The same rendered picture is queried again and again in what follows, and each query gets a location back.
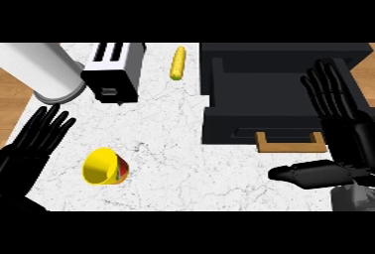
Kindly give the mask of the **dark grey drawer front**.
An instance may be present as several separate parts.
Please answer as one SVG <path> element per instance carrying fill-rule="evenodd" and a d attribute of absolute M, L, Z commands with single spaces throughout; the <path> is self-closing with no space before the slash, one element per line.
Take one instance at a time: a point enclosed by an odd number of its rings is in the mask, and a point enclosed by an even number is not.
<path fill-rule="evenodd" d="M 203 143 L 254 145 L 256 133 L 265 132 L 272 143 L 307 143 L 312 132 L 322 132 L 315 113 L 263 112 L 251 108 L 207 107 Z"/>

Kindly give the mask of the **silver black toaster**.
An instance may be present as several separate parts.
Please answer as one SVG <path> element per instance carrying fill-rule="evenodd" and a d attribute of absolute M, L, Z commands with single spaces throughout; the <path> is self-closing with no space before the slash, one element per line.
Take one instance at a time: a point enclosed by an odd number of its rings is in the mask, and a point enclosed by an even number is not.
<path fill-rule="evenodd" d="M 138 101 L 144 43 L 95 43 L 82 78 L 101 103 Z"/>

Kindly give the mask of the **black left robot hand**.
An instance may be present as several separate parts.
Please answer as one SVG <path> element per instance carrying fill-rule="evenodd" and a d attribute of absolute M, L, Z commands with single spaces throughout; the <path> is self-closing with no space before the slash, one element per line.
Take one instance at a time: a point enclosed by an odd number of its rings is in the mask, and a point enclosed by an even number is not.
<path fill-rule="evenodd" d="M 61 112 L 61 104 L 42 106 L 15 141 L 0 149 L 0 212 L 46 212 L 27 198 L 39 176 L 77 119 Z"/>

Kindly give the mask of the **white paper towel roll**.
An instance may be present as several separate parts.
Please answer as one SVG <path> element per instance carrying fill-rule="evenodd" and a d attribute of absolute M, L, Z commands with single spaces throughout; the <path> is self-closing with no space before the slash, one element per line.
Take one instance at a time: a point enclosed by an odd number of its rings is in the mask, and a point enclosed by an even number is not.
<path fill-rule="evenodd" d="M 46 104 L 73 101 L 86 90 L 84 65 L 58 43 L 0 43 L 0 67 L 33 88 Z"/>

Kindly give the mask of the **yellow cup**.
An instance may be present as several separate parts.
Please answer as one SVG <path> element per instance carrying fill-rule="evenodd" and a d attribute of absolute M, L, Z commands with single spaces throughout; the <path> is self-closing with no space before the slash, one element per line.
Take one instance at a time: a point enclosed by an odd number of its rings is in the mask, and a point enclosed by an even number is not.
<path fill-rule="evenodd" d="M 95 149 L 83 163 L 83 178 L 98 185 L 118 185 L 129 176 L 129 164 L 110 147 Z"/>

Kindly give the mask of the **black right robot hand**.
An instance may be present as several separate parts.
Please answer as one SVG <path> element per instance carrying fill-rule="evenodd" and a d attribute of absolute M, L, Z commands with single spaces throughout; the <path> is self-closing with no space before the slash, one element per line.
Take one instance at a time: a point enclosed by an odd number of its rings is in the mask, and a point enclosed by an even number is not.
<path fill-rule="evenodd" d="M 332 63 L 322 60 L 300 78 L 321 120 L 332 160 L 269 170 L 269 179 L 304 190 L 359 184 L 375 188 L 375 121 L 358 108 Z"/>

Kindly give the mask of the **yellow corn cob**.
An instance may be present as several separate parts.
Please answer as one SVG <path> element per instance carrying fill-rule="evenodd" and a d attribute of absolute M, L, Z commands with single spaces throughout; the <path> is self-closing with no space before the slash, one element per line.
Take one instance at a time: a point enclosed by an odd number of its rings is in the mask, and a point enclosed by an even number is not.
<path fill-rule="evenodd" d="M 170 69 L 170 78 L 173 80 L 180 80 L 183 77 L 185 61 L 186 61 L 186 50 L 183 47 L 179 47 L 173 56 Z"/>

